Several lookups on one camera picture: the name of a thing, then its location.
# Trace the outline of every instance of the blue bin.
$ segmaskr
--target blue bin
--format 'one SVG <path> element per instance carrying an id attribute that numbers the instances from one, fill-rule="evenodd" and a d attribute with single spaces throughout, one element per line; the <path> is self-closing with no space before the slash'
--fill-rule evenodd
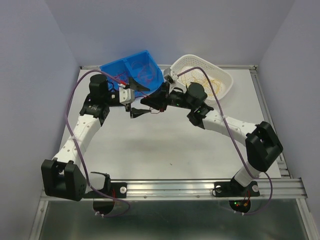
<path id="1" fill-rule="evenodd" d="M 102 65 L 100 69 L 125 83 L 128 83 L 128 77 L 133 77 L 138 83 L 150 89 L 150 91 L 144 92 L 145 94 L 157 90 L 164 82 L 164 76 L 160 68 L 147 50 Z M 117 83 L 109 77 L 108 80 L 114 83 L 116 90 L 119 89 Z M 141 92 L 135 93 L 136 97 L 143 95 Z"/>

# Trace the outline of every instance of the gray wall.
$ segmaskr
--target gray wall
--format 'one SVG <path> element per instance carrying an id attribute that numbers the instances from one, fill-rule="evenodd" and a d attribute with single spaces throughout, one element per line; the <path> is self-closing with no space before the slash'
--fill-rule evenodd
<path id="1" fill-rule="evenodd" d="M 76 60 L 102 65 L 141 50 L 158 64 L 196 54 L 258 64 L 294 0 L 46 0 Z"/>
<path id="2" fill-rule="evenodd" d="M 0 7 L 0 239 L 29 238 L 78 64 L 43 0 Z"/>
<path id="3" fill-rule="evenodd" d="M 258 73 L 290 172 L 320 229 L 320 1 L 296 0 Z"/>

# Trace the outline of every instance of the bolt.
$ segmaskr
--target bolt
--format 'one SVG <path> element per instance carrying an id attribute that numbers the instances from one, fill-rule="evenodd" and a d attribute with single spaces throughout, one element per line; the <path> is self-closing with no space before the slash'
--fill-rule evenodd
<path id="1" fill-rule="evenodd" d="M 127 192 L 127 188 L 125 186 L 120 187 L 120 193 L 125 194 Z"/>
<path id="2" fill-rule="evenodd" d="M 252 186 L 252 190 L 253 190 L 255 193 L 257 193 L 257 192 L 259 192 L 259 187 L 258 187 L 257 185 L 253 185 L 253 186 Z"/>

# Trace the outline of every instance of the purple cable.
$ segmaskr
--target purple cable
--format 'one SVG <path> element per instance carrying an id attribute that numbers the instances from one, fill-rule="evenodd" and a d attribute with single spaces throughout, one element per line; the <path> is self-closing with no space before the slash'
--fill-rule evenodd
<path id="1" fill-rule="evenodd" d="M 195 67 L 189 68 L 189 69 L 187 69 L 187 70 L 179 73 L 177 76 L 180 77 L 180 76 L 182 76 L 182 75 L 184 75 L 184 74 L 186 74 L 186 73 L 188 73 L 188 72 L 190 72 L 190 71 L 192 71 L 192 70 L 196 70 L 196 69 L 200 70 L 200 71 L 204 74 L 205 78 L 207 79 L 207 81 L 208 81 L 208 83 L 209 83 L 209 85 L 210 85 L 211 91 L 212 91 L 212 93 L 213 93 L 214 99 L 215 99 L 215 101 L 216 101 L 216 103 L 217 103 L 217 105 L 218 105 L 220 114 L 221 114 L 221 116 L 223 117 L 223 116 L 224 116 L 224 111 L 222 110 L 222 107 L 221 107 L 221 105 L 220 105 L 220 102 L 219 102 L 219 100 L 218 100 L 218 98 L 217 98 L 217 95 L 216 95 L 216 93 L 215 93 L 214 87 L 212 86 L 211 81 L 210 81 L 207 73 L 206 73 L 201 67 L 195 66 Z M 242 154 L 241 154 L 241 152 L 240 152 L 240 149 L 239 149 L 239 147 L 238 147 L 238 145 L 237 145 L 237 143 L 236 143 L 236 140 L 235 140 L 235 138 L 234 138 L 234 136 L 233 136 L 233 134 L 232 134 L 232 132 L 231 132 L 231 129 L 230 129 L 230 127 L 229 127 L 229 124 L 228 124 L 226 118 L 223 117 L 222 119 L 223 119 L 223 122 L 224 122 L 224 125 L 225 125 L 225 127 L 226 127 L 226 130 L 227 130 L 227 132 L 228 132 L 228 134 L 229 134 L 229 136 L 230 136 L 230 138 L 231 138 L 231 141 L 232 141 L 232 143 L 233 143 L 233 145 L 234 145 L 234 147 L 235 147 L 235 150 L 237 151 L 237 153 L 238 153 L 238 155 L 239 155 L 239 157 L 240 157 L 240 159 L 241 159 L 241 162 L 242 162 L 245 170 L 247 171 L 247 173 L 250 175 L 251 178 L 253 178 L 253 179 L 259 179 L 258 177 L 254 177 L 254 176 L 251 174 L 249 168 L 248 168 L 247 165 L 246 165 L 245 159 L 244 159 L 244 157 L 242 156 Z M 244 215 L 254 215 L 254 214 L 257 214 L 257 213 L 261 212 L 262 210 L 264 210 L 265 208 L 267 208 L 267 206 L 268 206 L 268 205 L 270 204 L 270 202 L 271 202 L 272 195 L 273 195 L 273 184 L 272 184 L 272 180 L 271 180 L 270 176 L 269 176 L 266 172 L 264 172 L 264 174 L 267 176 L 267 178 L 269 179 L 269 182 L 270 182 L 270 197 L 269 197 L 269 199 L 268 199 L 268 202 L 267 202 L 263 207 L 261 207 L 259 210 L 253 211 L 253 212 L 250 212 L 250 213 L 244 213 Z"/>
<path id="2" fill-rule="evenodd" d="M 68 99 L 68 102 L 67 102 L 67 106 L 66 106 L 66 112 L 65 112 L 65 124 L 66 124 L 66 127 L 68 128 L 69 130 L 69 133 L 70 135 L 73 137 L 74 136 L 74 132 L 72 131 L 71 127 L 70 127 L 70 124 L 69 124 L 69 121 L 68 121 L 68 109 L 70 108 L 71 106 L 71 102 L 72 102 L 72 98 L 73 98 L 73 95 L 76 91 L 76 88 L 78 87 L 79 83 L 90 73 L 100 73 L 100 74 L 103 74 L 109 78 L 111 78 L 113 81 L 115 81 L 116 83 L 119 83 L 119 84 L 122 84 L 118 79 L 114 78 L 113 76 L 111 76 L 110 74 L 104 72 L 104 71 L 100 71 L 100 70 L 90 70 L 90 71 L 87 71 L 82 77 L 80 77 L 80 79 L 76 82 L 75 86 L 73 87 L 72 91 L 71 91 L 71 94 L 69 96 L 69 99 Z M 119 199 L 119 198 L 115 198 L 115 197 L 112 197 L 112 196 L 108 196 L 106 194 L 104 194 L 103 192 L 100 192 L 99 190 L 95 189 L 93 186 L 91 186 L 91 183 L 90 183 L 90 180 L 89 180 L 89 174 L 88 174 L 88 169 L 86 167 L 86 163 L 85 163 L 85 160 L 84 160 L 84 156 L 82 155 L 81 153 L 81 150 L 80 150 L 80 147 L 79 147 L 79 144 L 78 144 L 78 141 L 76 140 L 76 138 L 74 137 L 73 138 L 73 142 L 74 142 L 74 145 L 75 145 L 75 148 L 78 152 L 78 155 L 79 155 L 79 158 L 80 158 L 80 161 L 82 163 L 82 166 L 83 166 L 83 169 L 84 169 L 84 173 L 85 173 L 85 179 L 86 179 L 86 183 L 87 185 L 94 191 L 96 192 L 97 194 L 99 194 L 100 196 L 104 197 L 104 198 L 107 198 L 107 199 L 111 199 L 113 201 L 118 201 L 118 202 L 122 202 L 122 203 L 125 203 L 128 205 L 128 208 L 121 212 L 121 213 L 118 213 L 118 214 L 114 214 L 114 215 L 103 215 L 104 218 L 111 218 L 111 217 L 117 217 L 117 216 L 120 216 L 120 215 L 123 215 L 125 214 L 126 212 L 128 212 L 131 208 L 131 204 L 130 202 L 126 201 L 126 200 L 122 200 L 122 199 Z"/>

